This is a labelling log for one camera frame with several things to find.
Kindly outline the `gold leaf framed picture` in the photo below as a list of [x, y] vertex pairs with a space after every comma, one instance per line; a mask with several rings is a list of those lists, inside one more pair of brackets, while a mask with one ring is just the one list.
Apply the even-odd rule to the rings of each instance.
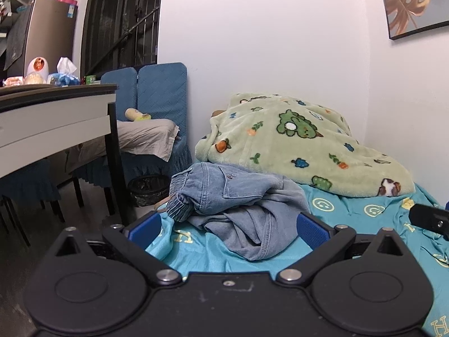
[[389, 38], [448, 26], [448, 0], [383, 0]]

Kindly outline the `blue quilted chair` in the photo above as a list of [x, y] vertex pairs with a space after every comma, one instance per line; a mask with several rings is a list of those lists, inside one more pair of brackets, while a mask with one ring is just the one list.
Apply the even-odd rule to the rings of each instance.
[[180, 129], [169, 161], [154, 155], [121, 152], [125, 181], [145, 175], [171, 177], [193, 162], [187, 131], [187, 69], [180, 62], [128, 67], [106, 72], [102, 84], [115, 84], [116, 116], [125, 119], [125, 110], [135, 108], [154, 119], [170, 119]]

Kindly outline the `dark window grille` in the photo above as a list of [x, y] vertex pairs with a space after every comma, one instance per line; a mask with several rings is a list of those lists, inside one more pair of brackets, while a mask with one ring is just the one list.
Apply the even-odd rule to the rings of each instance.
[[81, 76], [157, 62], [161, 0], [88, 0]]

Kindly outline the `green cartoon fleece blanket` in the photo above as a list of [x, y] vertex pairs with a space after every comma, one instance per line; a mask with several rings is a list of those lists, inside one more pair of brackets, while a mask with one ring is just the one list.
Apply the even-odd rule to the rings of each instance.
[[280, 94], [235, 94], [198, 141], [199, 161], [274, 173], [347, 197], [415, 192], [408, 170], [352, 136], [345, 118], [325, 106]]

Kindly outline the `teal patterned bed sheet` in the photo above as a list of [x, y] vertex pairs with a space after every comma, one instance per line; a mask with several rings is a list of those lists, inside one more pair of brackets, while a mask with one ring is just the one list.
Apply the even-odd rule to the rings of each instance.
[[[448, 241], [440, 234], [415, 227], [409, 210], [415, 204], [436, 206], [436, 200], [422, 187], [398, 197], [348, 198], [303, 186], [312, 215], [329, 226], [346, 224], [359, 234], [376, 234], [392, 227], [409, 247], [428, 276], [435, 301], [424, 330], [430, 336], [448, 335]], [[187, 222], [176, 223], [161, 215], [161, 232], [147, 247], [155, 258], [186, 277], [190, 272], [269, 272], [276, 275], [311, 249], [301, 239], [286, 250], [260, 262], [249, 262], [231, 252], [214, 234]]]

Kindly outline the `grey cloth on chair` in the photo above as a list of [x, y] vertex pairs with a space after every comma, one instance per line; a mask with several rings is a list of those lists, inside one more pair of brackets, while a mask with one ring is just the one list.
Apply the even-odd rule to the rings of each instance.
[[[117, 121], [120, 150], [135, 155], [155, 155], [168, 162], [180, 128], [170, 119]], [[73, 170], [106, 154], [104, 137], [80, 143], [68, 150], [66, 170]]]

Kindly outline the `blue denim jeans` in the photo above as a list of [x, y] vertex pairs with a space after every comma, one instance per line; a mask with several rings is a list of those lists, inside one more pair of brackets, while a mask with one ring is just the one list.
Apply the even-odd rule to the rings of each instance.
[[170, 181], [168, 215], [251, 262], [285, 250], [298, 236], [297, 217], [309, 211], [304, 190], [279, 174], [199, 162]]

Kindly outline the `white black-legged table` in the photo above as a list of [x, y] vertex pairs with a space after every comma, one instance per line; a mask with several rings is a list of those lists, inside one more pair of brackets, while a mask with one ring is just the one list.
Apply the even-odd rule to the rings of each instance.
[[126, 186], [116, 89], [108, 85], [23, 85], [1, 89], [1, 175], [104, 137], [113, 195], [122, 224], [136, 219]]

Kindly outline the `white round jar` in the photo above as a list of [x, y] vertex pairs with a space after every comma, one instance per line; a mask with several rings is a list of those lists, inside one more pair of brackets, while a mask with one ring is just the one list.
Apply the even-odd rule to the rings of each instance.
[[48, 62], [44, 57], [34, 58], [28, 65], [27, 74], [24, 77], [25, 85], [46, 84], [49, 76]]

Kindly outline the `brown refrigerator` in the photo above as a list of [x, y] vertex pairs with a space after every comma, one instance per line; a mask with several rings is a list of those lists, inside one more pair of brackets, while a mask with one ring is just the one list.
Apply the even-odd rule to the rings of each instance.
[[71, 58], [78, 6], [56, 0], [33, 0], [8, 33], [4, 69], [8, 76], [25, 76], [35, 58], [43, 71], [57, 72], [62, 57]]

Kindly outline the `cream bottle on chair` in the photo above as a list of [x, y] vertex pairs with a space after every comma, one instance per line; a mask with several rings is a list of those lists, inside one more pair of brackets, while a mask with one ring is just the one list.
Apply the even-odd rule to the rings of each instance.
[[128, 119], [129, 121], [137, 122], [137, 121], [149, 120], [152, 118], [152, 116], [148, 113], [142, 113], [135, 108], [128, 108], [125, 111], [125, 118]]

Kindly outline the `black mesh waste bin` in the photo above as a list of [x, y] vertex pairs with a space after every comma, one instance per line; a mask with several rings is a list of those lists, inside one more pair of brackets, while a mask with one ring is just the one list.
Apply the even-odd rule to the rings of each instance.
[[131, 179], [128, 190], [135, 207], [154, 205], [168, 197], [170, 178], [165, 175], [152, 174]]

